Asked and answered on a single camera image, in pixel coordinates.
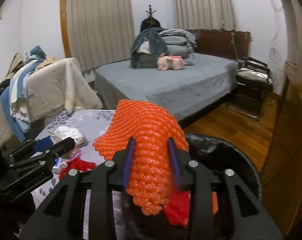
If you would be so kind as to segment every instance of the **chair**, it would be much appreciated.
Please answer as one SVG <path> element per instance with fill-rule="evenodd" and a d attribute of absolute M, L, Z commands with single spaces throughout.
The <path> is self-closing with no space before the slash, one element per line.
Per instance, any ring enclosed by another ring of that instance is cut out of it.
<path fill-rule="evenodd" d="M 271 71 L 267 64 L 254 58 L 238 60 L 235 77 L 240 85 L 227 103 L 228 109 L 259 120 L 265 91 L 273 91 Z"/>

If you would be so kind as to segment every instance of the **orange foam net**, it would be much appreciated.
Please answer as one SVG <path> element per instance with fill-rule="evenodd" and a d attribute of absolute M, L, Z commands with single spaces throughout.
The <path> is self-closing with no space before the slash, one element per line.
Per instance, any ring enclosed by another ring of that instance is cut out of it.
<path fill-rule="evenodd" d="M 169 112 L 150 102 L 121 100 L 107 132 L 93 146 L 105 160 L 126 148 L 135 139 L 135 154 L 127 193 L 145 215 L 156 215 L 169 202 L 173 181 L 167 140 L 173 137 L 178 149 L 189 145 L 177 120 Z"/>

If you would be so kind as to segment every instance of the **plush toy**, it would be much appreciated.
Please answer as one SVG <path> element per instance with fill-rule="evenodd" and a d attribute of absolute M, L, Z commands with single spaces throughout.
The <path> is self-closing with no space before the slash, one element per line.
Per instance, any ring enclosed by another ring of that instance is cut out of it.
<path fill-rule="evenodd" d="M 159 58 L 160 58 L 160 57 L 164 57 L 164 56 L 165 56 L 165 54 L 164 54 L 164 53 L 161 53 L 160 56 L 159 56 Z M 179 59 L 182 59 L 181 56 L 169 56 L 169 57 L 171 57 L 171 58 L 179 58 Z"/>
<path fill-rule="evenodd" d="M 185 69 L 185 62 L 180 56 L 163 56 L 163 53 L 160 55 L 158 61 L 158 70 L 181 70 Z"/>

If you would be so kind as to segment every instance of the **wooden headboard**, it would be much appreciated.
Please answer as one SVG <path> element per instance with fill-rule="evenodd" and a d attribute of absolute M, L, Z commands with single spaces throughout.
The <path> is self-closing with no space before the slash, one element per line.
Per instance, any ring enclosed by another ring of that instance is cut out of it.
<path fill-rule="evenodd" d="M 197 47 L 194 52 L 236 60 L 231 43 L 234 33 L 238 57 L 248 57 L 250 32 L 232 32 L 222 30 L 187 30 L 196 37 Z"/>

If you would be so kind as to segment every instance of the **curtain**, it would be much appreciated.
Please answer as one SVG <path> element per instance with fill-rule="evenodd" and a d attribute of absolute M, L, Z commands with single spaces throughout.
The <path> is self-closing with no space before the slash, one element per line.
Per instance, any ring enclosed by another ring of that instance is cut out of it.
<path fill-rule="evenodd" d="M 131 0 L 66 0 L 70 50 L 88 71 L 131 57 Z"/>
<path fill-rule="evenodd" d="M 231 0 L 174 0 L 179 29 L 235 29 Z"/>

